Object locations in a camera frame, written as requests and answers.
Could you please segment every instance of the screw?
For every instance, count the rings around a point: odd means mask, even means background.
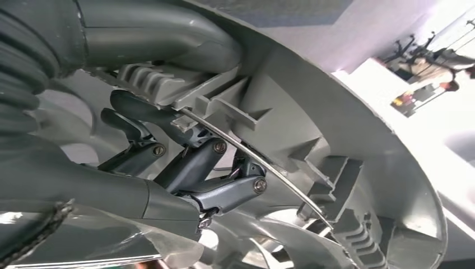
[[[224,141],[218,141],[213,145],[213,150],[218,154],[226,152],[227,144]]]
[[[165,154],[166,148],[162,144],[158,144],[156,147],[153,148],[153,154],[157,157],[161,157]]]
[[[267,189],[267,181],[264,178],[258,178],[254,181],[254,191],[257,194],[263,193]]]
[[[202,219],[202,220],[199,221],[198,228],[204,229],[204,228],[208,228],[208,226],[210,226],[210,225],[211,225],[211,219],[206,218],[206,219]]]

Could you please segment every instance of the metal wire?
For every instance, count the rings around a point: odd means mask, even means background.
[[[297,196],[302,199],[307,205],[312,208],[312,210],[315,211],[315,213],[319,216],[319,218],[325,223],[327,227],[329,227],[331,230],[333,230],[332,224],[325,218],[323,215],[323,211],[318,207],[314,201],[312,201],[306,194],[304,194],[301,190],[297,188],[290,180],[288,180],[282,173],[280,173],[276,168],[274,168],[270,163],[262,159],[259,155],[257,155],[254,151],[250,150],[243,144],[241,144],[239,141],[236,139],[232,138],[229,136],[227,133],[221,131],[217,127],[215,127],[213,124],[207,122],[205,119],[201,118],[200,116],[194,114],[190,110],[184,108],[180,110],[183,114],[186,116],[192,118],[193,120],[196,120],[198,123],[209,129],[211,132],[215,133],[216,135],[220,136],[224,140],[226,140],[228,143],[231,145],[235,146],[237,149],[241,150],[242,152],[246,153],[249,155],[252,159],[260,163],[262,166],[264,166],[268,171],[270,171],[272,174],[276,175],[280,181],[287,186],[291,191],[293,191]]]

